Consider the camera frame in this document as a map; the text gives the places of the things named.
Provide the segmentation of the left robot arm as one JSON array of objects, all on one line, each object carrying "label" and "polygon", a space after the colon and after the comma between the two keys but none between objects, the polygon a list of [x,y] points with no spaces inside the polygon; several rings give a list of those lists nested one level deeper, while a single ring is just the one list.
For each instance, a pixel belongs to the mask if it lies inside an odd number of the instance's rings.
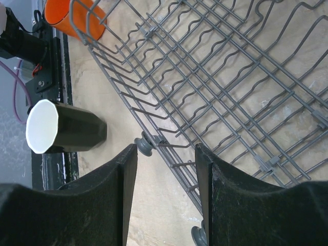
[{"label": "left robot arm", "polygon": [[18,57],[36,65],[41,63],[48,51],[48,42],[44,38],[47,24],[41,12],[34,11],[35,25],[31,32],[24,28],[11,8],[5,7],[1,16],[4,18],[1,57],[5,59]]}]

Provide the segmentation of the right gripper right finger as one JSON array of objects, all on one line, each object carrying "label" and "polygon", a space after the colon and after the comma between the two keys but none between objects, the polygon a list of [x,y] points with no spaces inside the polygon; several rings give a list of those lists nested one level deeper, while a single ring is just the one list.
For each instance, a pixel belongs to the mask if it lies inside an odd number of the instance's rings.
[{"label": "right gripper right finger", "polygon": [[282,188],[195,147],[203,220],[196,245],[327,245],[327,182]]}]

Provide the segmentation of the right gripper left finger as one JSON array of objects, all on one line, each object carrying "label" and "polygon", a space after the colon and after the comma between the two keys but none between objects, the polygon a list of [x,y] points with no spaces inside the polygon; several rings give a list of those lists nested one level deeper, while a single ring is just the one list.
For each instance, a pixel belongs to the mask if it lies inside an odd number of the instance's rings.
[{"label": "right gripper left finger", "polygon": [[57,190],[1,184],[1,245],[126,245],[137,146]]}]

